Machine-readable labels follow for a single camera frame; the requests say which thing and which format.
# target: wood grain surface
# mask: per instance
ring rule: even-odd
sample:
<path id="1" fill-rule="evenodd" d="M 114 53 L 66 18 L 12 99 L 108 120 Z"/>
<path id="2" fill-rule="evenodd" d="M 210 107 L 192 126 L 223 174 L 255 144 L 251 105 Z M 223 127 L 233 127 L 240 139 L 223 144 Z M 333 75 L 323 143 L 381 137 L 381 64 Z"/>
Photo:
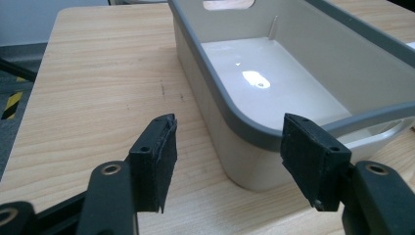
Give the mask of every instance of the wood grain surface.
<path id="1" fill-rule="evenodd" d="M 415 14 L 383 0 L 332 0 L 404 42 Z M 223 172 L 177 59 L 166 4 L 60 12 L 0 183 L 0 204 L 38 212 L 87 187 L 92 169 L 123 160 L 151 119 L 175 113 L 178 162 L 165 213 L 139 213 L 141 234 L 344 234 L 340 212 L 312 209 L 289 184 L 242 189 Z M 415 132 L 373 161 L 415 189 Z"/>

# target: plastic storage bin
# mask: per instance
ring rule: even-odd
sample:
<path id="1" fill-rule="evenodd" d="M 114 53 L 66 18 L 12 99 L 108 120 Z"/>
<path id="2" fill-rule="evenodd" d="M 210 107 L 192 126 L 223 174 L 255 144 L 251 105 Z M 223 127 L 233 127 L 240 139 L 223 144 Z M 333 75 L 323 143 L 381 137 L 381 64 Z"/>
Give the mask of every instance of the plastic storage bin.
<path id="1" fill-rule="evenodd" d="M 290 182 L 284 113 L 312 119 L 370 157 L 414 124 L 415 51 L 321 0 L 256 0 L 209 11 L 170 0 L 178 56 L 227 175 Z"/>

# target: bolt hole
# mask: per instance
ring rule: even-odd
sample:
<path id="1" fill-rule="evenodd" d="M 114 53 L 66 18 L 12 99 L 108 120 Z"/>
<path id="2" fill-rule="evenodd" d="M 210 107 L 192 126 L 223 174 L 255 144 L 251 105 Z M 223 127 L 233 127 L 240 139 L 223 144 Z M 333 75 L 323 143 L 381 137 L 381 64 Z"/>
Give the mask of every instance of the bolt hole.
<path id="1" fill-rule="evenodd" d="M 371 171 L 372 173 L 376 173 L 376 174 L 379 174 L 379 175 L 389 174 L 388 170 L 385 169 L 384 167 L 380 166 L 380 165 L 368 164 L 366 166 L 366 169 Z"/>
<path id="2" fill-rule="evenodd" d="M 14 208 L 6 208 L 0 211 L 0 227 L 12 221 L 19 211 Z"/>
<path id="3" fill-rule="evenodd" d="M 330 147 L 331 151 L 338 152 L 340 149 L 338 147 Z"/>
<path id="4" fill-rule="evenodd" d="M 149 147 L 141 147 L 140 148 L 140 151 L 141 152 L 149 152 L 150 151 L 150 148 Z"/>
<path id="5" fill-rule="evenodd" d="M 105 175 L 111 175 L 119 172 L 121 170 L 121 166 L 119 164 L 109 164 L 104 166 L 101 169 L 101 172 Z"/>

